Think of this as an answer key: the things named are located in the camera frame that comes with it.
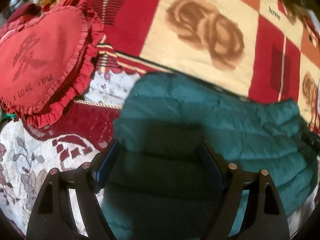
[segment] metal screw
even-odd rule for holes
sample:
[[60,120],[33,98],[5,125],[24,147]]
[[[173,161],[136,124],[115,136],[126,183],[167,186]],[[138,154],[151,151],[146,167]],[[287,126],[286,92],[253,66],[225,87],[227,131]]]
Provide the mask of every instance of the metal screw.
[[264,176],[267,176],[269,174],[269,171],[263,169],[261,170],[261,173],[264,175]]
[[54,175],[54,174],[56,174],[57,172],[58,172],[58,169],[57,169],[57,168],[53,168],[53,169],[50,170],[50,174],[51,174],[51,175]]
[[90,168],[91,164],[89,162],[86,162],[86,163],[82,163],[81,167],[83,169],[87,169],[87,168]]
[[228,165],[228,167],[229,167],[229,169],[231,169],[231,170],[236,170],[236,169],[238,168],[238,166],[235,165],[234,163],[230,163],[230,164]]

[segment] heart-shaped pillow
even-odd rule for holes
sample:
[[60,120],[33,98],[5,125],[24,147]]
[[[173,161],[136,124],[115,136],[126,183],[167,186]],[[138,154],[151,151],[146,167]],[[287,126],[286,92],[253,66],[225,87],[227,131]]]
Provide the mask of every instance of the heart-shaped pillow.
[[53,124],[88,88],[103,25],[84,0],[65,0],[27,23],[14,23],[0,30],[1,106],[28,124]]

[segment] gold rope trim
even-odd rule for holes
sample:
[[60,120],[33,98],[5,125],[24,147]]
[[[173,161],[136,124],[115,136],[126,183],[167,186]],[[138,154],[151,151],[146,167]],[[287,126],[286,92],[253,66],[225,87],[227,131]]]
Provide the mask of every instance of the gold rope trim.
[[100,107],[107,107],[107,108],[112,108],[112,109],[122,109],[121,105],[107,105],[107,104],[103,104],[103,103],[86,102],[84,100],[74,100],[74,101],[77,104],[84,104],[84,105],[89,105],[89,106],[100,106]]

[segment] red ruffle trim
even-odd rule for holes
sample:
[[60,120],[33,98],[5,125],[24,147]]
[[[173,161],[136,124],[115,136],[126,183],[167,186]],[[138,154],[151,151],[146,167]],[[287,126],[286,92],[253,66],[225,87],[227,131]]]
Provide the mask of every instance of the red ruffle trim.
[[[75,96],[79,96],[87,90],[91,81],[91,74],[95,69],[91,60],[97,56],[98,50],[96,46],[103,36],[102,22],[97,13],[92,8],[87,7],[85,0],[64,0],[48,13],[66,6],[80,9],[87,21],[86,32],[81,35],[73,57],[68,63],[66,72],[62,75],[61,79],[56,80],[52,87],[49,88],[36,109],[26,106],[14,106],[10,102],[3,102],[1,100],[1,105],[5,111],[8,113],[15,112],[18,117],[25,119],[27,124],[35,125],[38,128],[54,124],[62,116],[63,110],[68,103]],[[2,37],[5,39],[6,37],[4,36],[6,36],[7,32],[14,31],[14,29],[23,25],[23,21],[23,19],[19,18],[8,26],[5,26],[5,28],[1,28],[0,39]]]

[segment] green quilted jacket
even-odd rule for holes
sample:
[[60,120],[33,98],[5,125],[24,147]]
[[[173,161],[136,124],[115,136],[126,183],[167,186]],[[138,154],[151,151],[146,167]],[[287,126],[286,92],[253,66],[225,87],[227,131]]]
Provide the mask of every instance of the green quilted jacket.
[[205,139],[243,170],[267,169],[290,216],[317,182],[316,153],[300,139],[304,129],[292,100],[248,103],[183,75],[147,74],[114,121],[122,150],[102,210],[118,240],[199,239],[221,200],[196,155]]

